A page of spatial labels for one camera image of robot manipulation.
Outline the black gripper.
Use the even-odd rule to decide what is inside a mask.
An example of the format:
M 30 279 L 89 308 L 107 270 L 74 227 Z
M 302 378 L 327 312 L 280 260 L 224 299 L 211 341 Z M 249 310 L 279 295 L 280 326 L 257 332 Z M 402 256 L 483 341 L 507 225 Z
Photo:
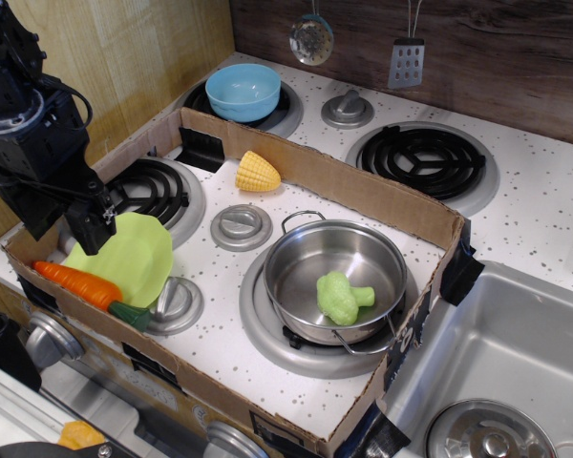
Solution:
M 65 91 L 35 91 L 28 110 L 0 114 L 0 197 L 35 239 L 64 217 L 94 256 L 117 229 L 108 192 L 85 160 L 89 141 Z

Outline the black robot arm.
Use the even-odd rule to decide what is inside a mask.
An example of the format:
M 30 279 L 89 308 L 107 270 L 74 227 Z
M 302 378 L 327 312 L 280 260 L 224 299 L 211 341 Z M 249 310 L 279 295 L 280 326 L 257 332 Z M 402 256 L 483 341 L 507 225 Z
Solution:
M 0 198 L 40 239 L 64 218 L 95 255 L 116 232 L 116 210 L 87 164 L 87 127 L 78 91 L 43 73 L 38 37 L 0 1 Z

